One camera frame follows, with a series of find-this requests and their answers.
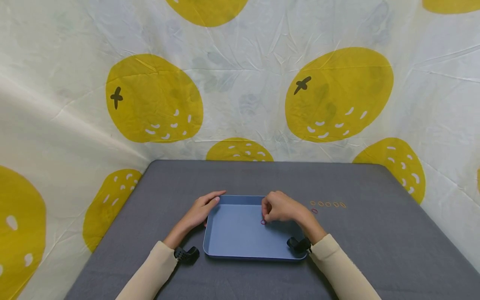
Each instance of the blue tray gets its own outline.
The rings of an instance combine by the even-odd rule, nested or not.
[[[287,240],[304,238],[294,221],[263,225],[263,196],[220,196],[208,215],[204,252],[217,258],[299,261],[307,253],[295,253]]]

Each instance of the black cross mark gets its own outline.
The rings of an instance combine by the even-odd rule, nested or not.
[[[312,80],[312,78],[310,76],[308,76],[307,78],[303,79],[302,81],[297,81],[297,89],[295,90],[295,93],[293,93],[294,95],[296,95],[300,89],[302,90],[306,90],[307,89],[307,82]]]
[[[119,101],[123,100],[123,97],[120,96],[120,91],[121,88],[118,86],[115,90],[115,93],[110,95],[110,99],[113,99],[115,101],[115,109],[117,109],[117,107],[119,106]]]

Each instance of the white fabric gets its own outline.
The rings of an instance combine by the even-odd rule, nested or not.
[[[480,271],[478,32],[480,11],[439,14],[420,0],[249,0],[216,27],[192,24],[165,0],[0,2],[0,165],[27,178],[47,211],[43,259],[19,299],[66,294],[90,255],[83,222],[109,174],[143,172],[154,159],[206,159],[236,137],[275,161],[345,163],[384,138],[405,141],[425,174],[420,205]],[[388,102],[352,137],[300,139],[286,120],[292,80],[348,47],[388,59]],[[110,69],[143,53],[195,83],[203,122],[192,138],[136,143],[112,121]],[[0,284],[6,274],[0,268]]]

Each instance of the yellow circle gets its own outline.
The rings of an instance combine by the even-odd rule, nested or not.
[[[353,160],[355,164],[385,166],[420,204],[425,195],[425,174],[418,156],[403,140],[386,138],[370,145]]]
[[[233,20],[248,0],[166,0],[185,20],[199,26],[215,27]]]
[[[455,14],[480,10],[479,0],[423,0],[423,7],[434,13]]]
[[[204,119],[195,83],[152,54],[133,55],[114,65],[105,91],[110,117],[133,142],[185,140],[199,131]]]
[[[207,160],[273,161],[267,149],[251,140],[234,137],[216,143],[207,153]]]
[[[83,237],[91,252],[102,240],[141,176],[137,170],[123,169],[111,173],[103,181],[85,214]]]
[[[287,91],[285,115],[297,137],[326,143],[361,132],[388,101],[393,71],[367,48],[327,53],[303,67]]]
[[[45,250],[47,211],[22,175],[0,166],[0,299],[16,299]]]

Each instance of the fabric backdrop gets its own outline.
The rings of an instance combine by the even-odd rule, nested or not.
[[[154,159],[382,164],[480,270],[479,10],[1,1],[0,299],[62,299]]]

